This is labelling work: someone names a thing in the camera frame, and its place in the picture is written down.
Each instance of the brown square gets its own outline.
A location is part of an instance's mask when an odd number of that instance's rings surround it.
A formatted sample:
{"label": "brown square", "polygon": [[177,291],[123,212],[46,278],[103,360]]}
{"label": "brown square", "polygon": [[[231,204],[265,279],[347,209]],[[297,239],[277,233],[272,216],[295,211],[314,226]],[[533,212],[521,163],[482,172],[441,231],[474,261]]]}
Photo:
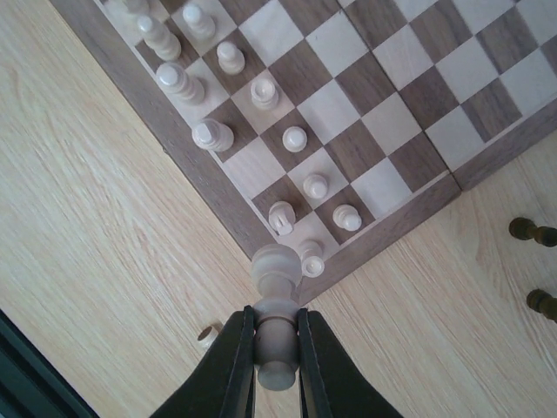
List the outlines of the brown square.
{"label": "brown square", "polygon": [[491,22],[477,38],[499,74],[538,48],[532,33],[515,7]]}
{"label": "brown square", "polygon": [[[282,144],[282,135],[286,129],[291,126],[299,126],[307,134],[307,145],[300,152],[290,152],[286,150],[285,146]],[[287,172],[321,147],[321,142],[317,138],[317,135],[315,135],[315,132],[307,124],[298,109],[293,109],[275,125],[263,132],[260,137],[272,152],[272,155],[275,156]]]}
{"label": "brown square", "polygon": [[520,118],[520,111],[499,79],[462,104],[481,138],[487,142]]}
{"label": "brown square", "polygon": [[147,65],[151,67],[153,72],[157,71],[159,65],[161,65],[164,61],[158,57],[154,50],[149,48],[145,41],[142,39],[139,44],[136,45],[136,50],[138,50],[139,55],[143,57]]}
{"label": "brown square", "polygon": [[440,0],[416,17],[410,26],[435,63],[472,37],[451,0]]}
{"label": "brown square", "polygon": [[280,0],[280,3],[305,37],[340,10],[336,0]]}
{"label": "brown square", "polygon": [[259,209],[265,219],[269,217],[269,209],[275,203],[284,200],[292,205],[296,213],[296,222],[312,211],[312,207],[305,200],[302,193],[285,175],[267,187],[258,196],[253,198],[253,204]]}
{"label": "brown square", "polygon": [[360,116],[396,92],[393,83],[371,52],[342,71],[336,80]]}
{"label": "brown square", "polygon": [[385,153],[361,120],[325,145],[325,149],[350,181],[385,158]]}
{"label": "brown square", "polygon": [[198,52],[195,51],[193,45],[190,44],[190,41],[187,37],[185,37],[182,30],[178,28],[174,19],[168,19],[164,23],[168,26],[168,29],[176,35],[178,41],[180,41],[180,45],[182,46],[182,52],[176,61],[184,67],[189,67],[196,59],[199,58]]}
{"label": "brown square", "polygon": [[372,49],[406,24],[393,0],[356,0],[346,8],[346,14]]}
{"label": "brown square", "polygon": [[244,53],[245,67],[239,74],[231,76],[221,70],[218,65],[217,46],[207,52],[203,56],[203,59],[226,91],[232,95],[253,80],[261,71],[263,71],[265,69],[265,65],[261,62],[259,55],[253,50],[250,43],[247,42],[244,35],[242,35],[242,32],[238,29],[226,37],[225,40],[238,46],[238,48]]}
{"label": "brown square", "polygon": [[432,67],[400,91],[422,129],[427,129],[459,105],[451,89]]}
{"label": "brown square", "polygon": [[226,151],[217,152],[218,159],[223,163],[258,136],[231,99],[226,100],[217,109],[209,113],[207,117],[225,124],[234,132],[232,147]]}
{"label": "brown square", "polygon": [[269,0],[220,0],[220,3],[237,25],[245,22],[267,2]]}
{"label": "brown square", "polygon": [[269,71],[295,106],[332,79],[305,39],[271,65]]}
{"label": "brown square", "polygon": [[182,5],[184,5],[184,0],[160,0],[160,3],[171,15],[176,10],[178,10]]}
{"label": "brown square", "polygon": [[402,145],[389,159],[413,192],[447,169],[424,132]]}
{"label": "brown square", "polygon": [[[346,229],[339,228],[332,221],[332,213],[340,205],[351,205],[356,208],[359,216],[362,218],[362,227],[358,231],[351,233]],[[332,196],[323,205],[318,207],[315,212],[339,244],[345,243],[356,233],[370,225],[375,220],[372,213],[369,212],[369,209],[367,209],[366,204],[364,204],[362,199],[359,198],[358,194],[354,191],[351,185],[348,185],[340,192]]]}
{"label": "brown square", "polygon": [[552,37],[545,42],[541,47],[541,50],[546,55],[547,61],[549,61],[557,74],[557,37]]}

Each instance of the light wood surface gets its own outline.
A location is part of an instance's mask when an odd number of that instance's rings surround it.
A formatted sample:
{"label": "light wood surface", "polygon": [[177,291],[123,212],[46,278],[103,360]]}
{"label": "light wood surface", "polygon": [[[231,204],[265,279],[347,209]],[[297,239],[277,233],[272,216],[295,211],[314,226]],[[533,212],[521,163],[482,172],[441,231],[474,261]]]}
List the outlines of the light wood surface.
{"label": "light wood surface", "polygon": [[[46,2],[0,15],[0,307],[102,416],[147,416],[193,370],[195,339],[257,299],[247,258]],[[557,135],[315,300],[406,416],[557,411]],[[297,388],[258,416],[298,415]]]}

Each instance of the wooden chessboard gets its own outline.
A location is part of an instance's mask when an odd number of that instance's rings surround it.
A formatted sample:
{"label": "wooden chessboard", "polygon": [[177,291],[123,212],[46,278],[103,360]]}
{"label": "wooden chessboard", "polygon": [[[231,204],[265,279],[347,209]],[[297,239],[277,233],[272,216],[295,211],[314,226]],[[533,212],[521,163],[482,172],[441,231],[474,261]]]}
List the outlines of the wooden chessboard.
{"label": "wooden chessboard", "polygon": [[[275,241],[321,243],[325,272],[303,279],[300,303],[557,128],[554,0],[198,0],[217,24],[206,43],[188,33],[183,0],[150,0],[204,84],[198,106],[159,90],[162,61],[120,0],[51,1],[248,257]],[[218,66],[223,40],[244,52],[237,76]],[[259,77],[280,88],[273,111],[251,103]],[[232,128],[230,150],[193,144],[205,117]],[[308,134],[299,153],[282,146],[293,125]],[[303,193],[313,172],[329,180],[324,199]],[[285,237],[267,221],[279,200],[297,215]],[[340,204],[359,210],[357,232],[332,222]]]}

